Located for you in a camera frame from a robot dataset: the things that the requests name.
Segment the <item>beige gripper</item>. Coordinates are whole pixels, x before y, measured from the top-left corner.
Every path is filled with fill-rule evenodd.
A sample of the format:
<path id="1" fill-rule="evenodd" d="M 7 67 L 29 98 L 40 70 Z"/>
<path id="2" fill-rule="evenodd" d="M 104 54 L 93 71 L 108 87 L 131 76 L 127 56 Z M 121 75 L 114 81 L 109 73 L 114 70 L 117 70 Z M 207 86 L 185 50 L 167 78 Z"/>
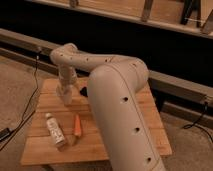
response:
<path id="1" fill-rule="evenodd" d="M 71 92 L 71 86 L 77 82 L 77 73 L 73 67 L 59 66 L 59 85 L 57 91 L 60 95 Z"/>

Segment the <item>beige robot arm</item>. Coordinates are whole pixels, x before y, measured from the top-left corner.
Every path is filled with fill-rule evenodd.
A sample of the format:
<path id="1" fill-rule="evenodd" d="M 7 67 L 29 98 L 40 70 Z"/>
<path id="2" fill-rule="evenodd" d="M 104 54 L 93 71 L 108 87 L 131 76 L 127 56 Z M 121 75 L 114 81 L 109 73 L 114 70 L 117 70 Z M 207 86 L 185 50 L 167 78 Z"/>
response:
<path id="1" fill-rule="evenodd" d="M 139 58 L 82 53 L 68 43 L 50 53 L 63 102 L 71 102 L 76 70 L 89 74 L 87 96 L 113 171 L 166 171 L 136 99 L 149 71 Z"/>

